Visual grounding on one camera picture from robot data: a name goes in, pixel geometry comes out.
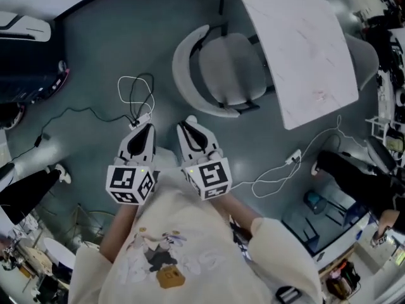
white plug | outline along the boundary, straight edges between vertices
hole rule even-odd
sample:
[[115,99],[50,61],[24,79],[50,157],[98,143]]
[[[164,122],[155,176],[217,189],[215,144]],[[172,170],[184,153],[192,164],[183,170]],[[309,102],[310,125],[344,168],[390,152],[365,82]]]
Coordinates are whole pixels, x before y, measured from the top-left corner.
[[297,149],[292,155],[290,155],[286,159],[286,164],[290,165],[292,162],[297,163],[298,161],[301,161],[301,150]]
[[151,116],[149,113],[143,114],[141,117],[138,118],[138,124],[129,124],[129,128],[131,130],[134,130],[142,125],[144,125],[145,123],[147,123],[148,121],[151,120]]

concrete floor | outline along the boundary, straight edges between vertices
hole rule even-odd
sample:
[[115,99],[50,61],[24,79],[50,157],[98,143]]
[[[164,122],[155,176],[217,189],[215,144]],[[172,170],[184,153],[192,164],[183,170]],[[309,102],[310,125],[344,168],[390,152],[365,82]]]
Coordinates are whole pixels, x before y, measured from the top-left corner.
[[[213,117],[191,108],[178,93],[171,74],[171,59],[182,39],[201,25],[225,20],[229,21],[230,32],[248,36],[254,33],[240,0],[226,0],[223,17],[217,14],[218,2],[97,0],[70,15],[65,20],[67,62],[71,69],[68,82],[48,101],[30,106],[22,123],[8,132],[11,155],[31,147],[41,127],[66,107],[91,106],[104,118],[129,113],[128,105],[118,97],[116,81],[122,75],[136,76],[142,72],[155,76],[153,124],[158,132],[158,146],[177,149],[175,124],[195,114],[201,124],[216,134],[230,161],[235,184],[254,180],[269,168],[283,164],[286,157],[297,148],[304,149],[319,131],[335,126],[338,114],[342,115],[342,130],[346,134],[360,139],[367,136],[369,127],[364,119],[377,112],[373,83],[361,92],[356,103],[294,130],[284,129],[276,95],[260,98],[259,111],[236,119]],[[349,1],[330,2],[342,28],[353,33],[358,24],[351,15]],[[139,100],[143,96],[135,94]],[[128,122],[102,123],[89,112],[67,113],[48,126],[46,133],[50,137],[48,141],[15,163],[22,177],[57,162],[69,169],[73,183],[57,183],[52,188],[54,196],[48,194],[38,207],[49,228],[53,232],[67,230],[68,214],[77,203],[86,210],[115,213],[118,207],[104,190],[105,179],[121,139],[129,133]],[[326,138],[327,134],[314,143],[314,152]],[[359,151],[347,140],[342,141],[341,149]],[[285,209],[301,200],[312,187],[309,168],[314,158],[315,155],[304,161],[300,171],[276,195],[257,199],[246,185],[234,193],[259,213],[280,219]],[[285,168],[267,179],[284,177],[290,170]],[[265,184],[257,188],[257,193],[269,193],[277,187]],[[45,212],[42,206],[57,215]],[[100,221],[110,220],[104,215],[96,216]]]

floor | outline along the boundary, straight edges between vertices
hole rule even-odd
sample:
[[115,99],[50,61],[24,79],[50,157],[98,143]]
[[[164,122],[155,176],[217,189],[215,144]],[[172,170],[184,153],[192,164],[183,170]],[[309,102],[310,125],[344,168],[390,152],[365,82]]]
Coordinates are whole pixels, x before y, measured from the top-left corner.
[[[348,0],[330,0],[347,32],[358,24],[351,15]],[[230,162],[234,183],[251,181],[269,168],[280,166],[297,148],[304,149],[321,130],[336,125],[342,115],[341,128],[346,134],[365,138],[369,127],[364,119],[377,112],[377,94],[371,83],[361,92],[359,101],[333,114],[294,130],[285,130],[276,95],[258,100],[261,109],[237,119],[212,117],[192,109],[179,95],[171,74],[171,59],[180,41],[204,24],[229,21],[230,32],[254,33],[240,0],[226,0],[224,16],[217,14],[218,0],[97,0],[65,20],[67,62],[70,77],[62,91],[41,104],[29,107],[22,123],[8,132],[12,156],[30,148],[41,127],[66,107],[93,107],[104,118],[129,113],[117,94],[116,81],[122,75],[136,76],[151,72],[155,76],[156,108],[153,124],[158,146],[178,149],[175,124],[195,114],[201,124],[212,130]],[[135,98],[142,99],[139,89]],[[129,93],[123,86],[123,93]],[[128,133],[128,122],[102,123],[89,113],[66,113],[45,131],[49,139],[39,149],[16,160],[22,177],[61,162],[69,169],[73,183],[57,183],[38,207],[38,212],[57,238],[62,238],[71,222],[69,213],[80,203],[86,210],[115,213],[117,205],[105,191],[108,165]],[[309,153],[315,153],[327,136],[319,138]],[[326,148],[333,148],[328,143]],[[344,139],[341,149],[360,150]],[[259,213],[280,219],[292,203],[302,199],[313,187],[309,168],[315,155],[304,161],[300,171],[277,194],[258,199],[249,186],[235,195]],[[285,177],[292,168],[269,175],[268,179]],[[258,186],[258,194],[276,190],[279,185]],[[111,218],[96,214],[107,224]]]

white cable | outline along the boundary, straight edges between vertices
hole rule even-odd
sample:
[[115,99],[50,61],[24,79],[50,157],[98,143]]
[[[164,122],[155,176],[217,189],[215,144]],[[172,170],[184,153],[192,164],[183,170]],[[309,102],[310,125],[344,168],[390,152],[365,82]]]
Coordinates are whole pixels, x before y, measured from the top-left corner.
[[[307,146],[306,149],[304,150],[304,153],[300,156],[299,162],[298,162],[298,163],[295,163],[294,167],[293,167],[292,170],[291,170],[291,173],[290,173],[288,176],[286,176],[286,177],[284,177],[284,178],[281,178],[281,179],[279,179],[279,180],[260,180],[260,178],[262,178],[262,176],[268,174],[269,172],[286,167],[288,164],[285,163],[284,165],[282,165],[282,166],[280,166],[280,167],[272,168],[272,169],[267,170],[266,172],[264,172],[263,174],[261,174],[259,177],[257,177],[255,181],[242,181],[242,182],[238,183],[237,185],[235,185],[234,187],[232,187],[231,190],[232,190],[232,189],[235,189],[235,188],[238,188],[239,186],[241,186],[241,185],[243,185],[243,184],[250,184],[250,185],[252,185],[252,186],[251,186],[252,193],[253,193],[253,195],[255,195],[255,197],[257,197],[257,198],[264,198],[264,197],[267,197],[267,196],[270,196],[270,195],[273,195],[273,194],[277,194],[277,193],[284,187],[284,184],[285,184],[293,175],[295,175],[296,172],[300,169],[302,159],[304,158],[305,154],[308,152],[308,149],[311,147],[311,145],[314,143],[314,141],[315,141],[318,137],[320,137],[323,133],[329,132],[329,131],[331,131],[331,130],[337,130],[338,132],[340,132],[340,133],[342,134],[343,137],[345,137],[346,139],[352,139],[360,148],[366,150],[366,147],[364,147],[364,146],[362,146],[360,143],[358,143],[352,136],[347,136],[346,134],[344,134],[344,133],[341,131],[341,129],[340,129],[340,124],[341,124],[341,122],[342,122],[342,117],[341,117],[340,115],[338,115],[337,121],[336,121],[336,126],[335,126],[335,127],[331,127],[331,128],[329,128],[329,129],[323,130],[322,132],[318,133],[318,134],[312,139],[311,142],[309,142],[308,146]],[[254,186],[255,186],[257,183],[259,183],[259,182],[262,182],[262,183],[265,183],[265,184],[275,184],[275,183],[278,183],[278,182],[281,182],[281,181],[282,181],[283,183],[280,185],[280,187],[279,187],[276,191],[274,191],[274,192],[272,192],[272,193],[269,193],[269,194],[266,194],[266,195],[262,195],[262,196],[258,196],[258,195],[255,193],[255,191],[254,191]]]
[[[151,94],[152,101],[153,101],[153,105],[151,106],[150,104],[144,103],[144,102],[142,102],[142,101],[131,101],[131,100],[130,100],[130,101],[125,101],[124,99],[122,99],[121,90],[120,90],[120,82],[121,82],[122,79],[134,79],[134,80],[141,80],[141,81],[143,81],[143,83],[145,83],[145,85],[146,85],[146,87],[147,87],[147,90],[148,90],[149,93]],[[153,112],[153,109],[154,109],[154,104],[155,104],[155,102],[154,102],[154,98],[153,98],[153,93],[151,92],[151,88],[149,87],[149,84],[147,84],[146,80],[144,80],[143,78],[139,78],[139,77],[130,77],[130,76],[128,76],[128,75],[124,75],[124,76],[122,76],[122,77],[120,77],[120,78],[118,79],[118,82],[116,83],[116,86],[117,86],[117,89],[118,89],[118,95],[120,96],[120,99],[121,99],[121,101],[122,101],[123,103],[125,103],[125,104],[138,104],[138,105],[146,105],[146,106],[148,106],[149,109],[150,109],[150,112],[149,112],[148,114],[149,114],[149,116],[152,118],[152,112]]]

white sweatshirt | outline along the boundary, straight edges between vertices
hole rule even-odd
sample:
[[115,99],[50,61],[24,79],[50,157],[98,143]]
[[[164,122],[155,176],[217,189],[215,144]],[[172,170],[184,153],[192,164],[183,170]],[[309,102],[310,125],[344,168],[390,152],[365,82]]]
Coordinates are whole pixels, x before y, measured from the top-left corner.
[[267,277],[322,303],[313,259],[279,221],[254,220],[248,264],[229,224],[184,178],[160,177],[153,198],[114,264],[96,250],[77,251],[69,304],[269,304]]

